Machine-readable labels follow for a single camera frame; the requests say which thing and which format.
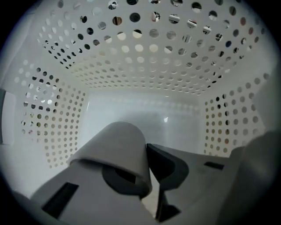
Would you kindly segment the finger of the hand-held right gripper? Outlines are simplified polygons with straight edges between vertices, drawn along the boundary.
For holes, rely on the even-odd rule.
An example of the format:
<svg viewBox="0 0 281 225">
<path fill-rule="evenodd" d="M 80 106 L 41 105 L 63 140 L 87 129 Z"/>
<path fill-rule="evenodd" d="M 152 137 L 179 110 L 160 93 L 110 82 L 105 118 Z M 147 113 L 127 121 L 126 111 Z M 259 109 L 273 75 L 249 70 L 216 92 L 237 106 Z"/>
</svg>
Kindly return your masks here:
<svg viewBox="0 0 281 225">
<path fill-rule="evenodd" d="M 194 205 L 226 175 L 232 178 L 238 169 L 241 148 L 229 157 L 208 156 L 147 144 L 148 165 L 159 183 L 155 219 L 165 222 Z"/>
</svg>

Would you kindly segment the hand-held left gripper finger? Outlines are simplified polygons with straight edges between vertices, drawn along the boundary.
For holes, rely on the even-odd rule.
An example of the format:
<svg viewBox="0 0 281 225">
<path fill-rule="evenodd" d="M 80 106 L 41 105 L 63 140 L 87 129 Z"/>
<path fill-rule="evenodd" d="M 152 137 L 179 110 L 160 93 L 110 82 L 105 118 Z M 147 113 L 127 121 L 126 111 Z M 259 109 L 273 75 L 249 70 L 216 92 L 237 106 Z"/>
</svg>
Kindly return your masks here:
<svg viewBox="0 0 281 225">
<path fill-rule="evenodd" d="M 131 173 L 80 161 L 44 183 L 31 200 L 69 225 L 155 225 L 141 201 L 149 192 Z"/>
</svg>

